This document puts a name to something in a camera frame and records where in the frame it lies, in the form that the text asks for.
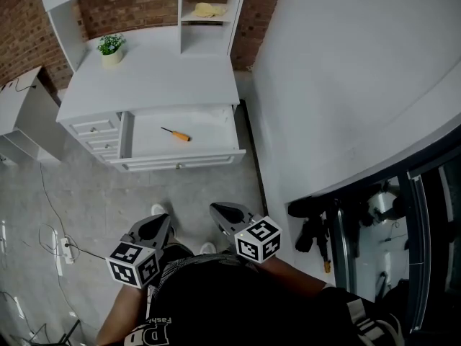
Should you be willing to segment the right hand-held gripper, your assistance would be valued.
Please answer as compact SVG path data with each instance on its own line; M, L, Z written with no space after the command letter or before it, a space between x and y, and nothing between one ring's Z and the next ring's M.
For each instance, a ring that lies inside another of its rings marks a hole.
M269 216L229 202L212 203L210 215L236 254L246 260L262 264L281 248L282 229Z

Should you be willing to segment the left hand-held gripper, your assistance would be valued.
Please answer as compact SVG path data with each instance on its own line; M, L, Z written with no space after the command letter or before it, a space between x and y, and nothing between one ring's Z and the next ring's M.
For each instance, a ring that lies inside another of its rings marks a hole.
M170 231L167 213L136 222L105 258L112 279L138 289L146 287L160 272L159 261Z

